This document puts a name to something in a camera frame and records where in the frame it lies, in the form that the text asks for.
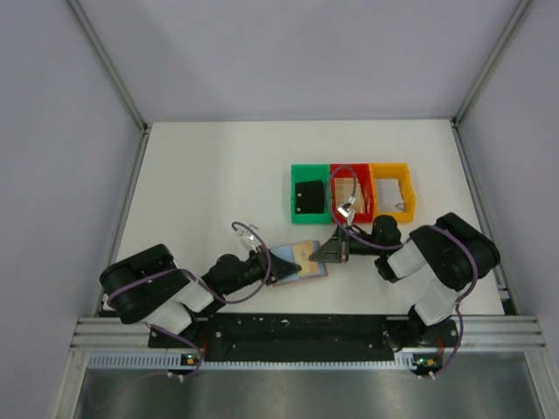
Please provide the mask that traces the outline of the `brown leather card holder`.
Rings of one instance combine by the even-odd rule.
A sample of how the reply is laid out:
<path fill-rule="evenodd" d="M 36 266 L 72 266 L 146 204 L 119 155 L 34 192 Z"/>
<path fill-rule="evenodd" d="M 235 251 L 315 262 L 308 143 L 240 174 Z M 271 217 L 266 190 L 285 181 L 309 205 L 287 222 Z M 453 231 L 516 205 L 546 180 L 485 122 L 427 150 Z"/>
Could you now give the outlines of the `brown leather card holder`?
<path fill-rule="evenodd" d="M 271 248 L 273 256 L 300 267 L 295 273 L 290 273 L 284 275 L 280 279 L 275 279 L 273 285 L 287 285 L 303 280 L 327 277 L 328 268 L 326 264 L 310 260 L 310 256 L 315 251 L 319 250 L 320 247 L 321 244 L 318 240 L 307 240 Z"/>

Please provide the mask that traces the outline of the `red plastic bin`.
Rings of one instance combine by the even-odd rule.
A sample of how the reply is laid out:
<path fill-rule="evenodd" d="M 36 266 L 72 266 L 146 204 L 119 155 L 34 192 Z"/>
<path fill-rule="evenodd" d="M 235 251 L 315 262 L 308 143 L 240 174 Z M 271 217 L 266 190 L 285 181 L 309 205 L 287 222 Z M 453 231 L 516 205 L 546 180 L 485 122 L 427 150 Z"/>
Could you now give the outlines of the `red plastic bin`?
<path fill-rule="evenodd" d="M 353 171 L 355 172 L 357 183 L 362 185 L 362 188 L 369 192 L 369 204 L 370 204 L 370 213 L 364 215 L 357 215 L 355 213 L 354 223 L 371 223 L 373 221 L 375 215 L 375 192 L 373 191 L 373 178 L 371 177 L 371 173 L 369 171 L 369 165 L 365 163 L 348 163 Z M 332 196 L 332 209 L 336 214 L 336 218 L 340 221 L 343 221 L 342 215 L 337 211 L 338 207 L 335 207 L 335 198 L 334 198 L 334 179 L 335 178 L 352 178 L 350 171 L 348 169 L 342 169 L 336 172 L 335 175 L 332 176 L 331 180 L 331 196 Z"/>

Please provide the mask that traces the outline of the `green plastic bin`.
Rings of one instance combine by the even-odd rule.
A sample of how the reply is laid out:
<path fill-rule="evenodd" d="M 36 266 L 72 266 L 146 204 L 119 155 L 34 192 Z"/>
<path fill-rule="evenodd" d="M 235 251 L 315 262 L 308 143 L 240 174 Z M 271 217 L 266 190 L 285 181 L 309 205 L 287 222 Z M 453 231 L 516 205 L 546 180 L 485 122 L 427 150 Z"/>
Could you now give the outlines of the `green plastic bin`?
<path fill-rule="evenodd" d="M 292 223 L 331 223 L 326 201 L 326 186 L 329 176 L 328 164 L 293 164 L 291 166 Z"/>

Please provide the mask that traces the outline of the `yellow plastic bin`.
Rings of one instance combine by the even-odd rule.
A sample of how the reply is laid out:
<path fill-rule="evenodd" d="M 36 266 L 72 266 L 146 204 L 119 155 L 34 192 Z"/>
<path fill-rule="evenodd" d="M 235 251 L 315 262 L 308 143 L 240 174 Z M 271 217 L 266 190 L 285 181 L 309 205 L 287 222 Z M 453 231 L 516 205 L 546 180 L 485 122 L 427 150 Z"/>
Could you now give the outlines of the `yellow plastic bin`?
<path fill-rule="evenodd" d="M 370 163 L 374 216 L 393 216 L 398 223 L 411 223 L 416 197 L 405 163 Z"/>

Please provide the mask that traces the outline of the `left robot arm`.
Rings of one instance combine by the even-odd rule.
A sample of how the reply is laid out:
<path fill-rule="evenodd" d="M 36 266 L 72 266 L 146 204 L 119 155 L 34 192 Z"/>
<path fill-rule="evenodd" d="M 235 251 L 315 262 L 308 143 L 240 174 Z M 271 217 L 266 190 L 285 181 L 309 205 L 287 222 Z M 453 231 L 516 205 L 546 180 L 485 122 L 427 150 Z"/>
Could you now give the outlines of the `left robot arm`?
<path fill-rule="evenodd" d="M 274 255 L 255 226 L 234 222 L 231 227 L 248 247 L 247 259 L 224 254 L 197 276 L 179 267 L 166 245 L 157 244 L 100 274 L 107 305 L 123 324 L 158 326 L 185 347 L 197 338 L 198 317 L 243 304 L 264 287 L 301 271 L 299 264 Z"/>

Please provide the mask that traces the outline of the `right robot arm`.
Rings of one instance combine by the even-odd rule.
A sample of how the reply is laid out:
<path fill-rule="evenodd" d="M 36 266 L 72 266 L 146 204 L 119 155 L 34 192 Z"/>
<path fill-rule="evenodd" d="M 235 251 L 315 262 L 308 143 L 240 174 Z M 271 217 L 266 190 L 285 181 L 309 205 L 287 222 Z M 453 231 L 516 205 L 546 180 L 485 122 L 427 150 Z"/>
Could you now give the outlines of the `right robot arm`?
<path fill-rule="evenodd" d="M 411 305 L 405 325 L 388 331 L 386 341 L 397 347 L 435 340 L 461 301 L 501 261 L 496 244 L 453 212 L 416 228 L 406 240 L 389 215 L 377 216 L 370 233 L 355 225 L 337 226 L 309 259 L 344 263 L 351 255 L 375 256 L 378 274 L 392 284 L 427 275 L 429 283 Z"/>

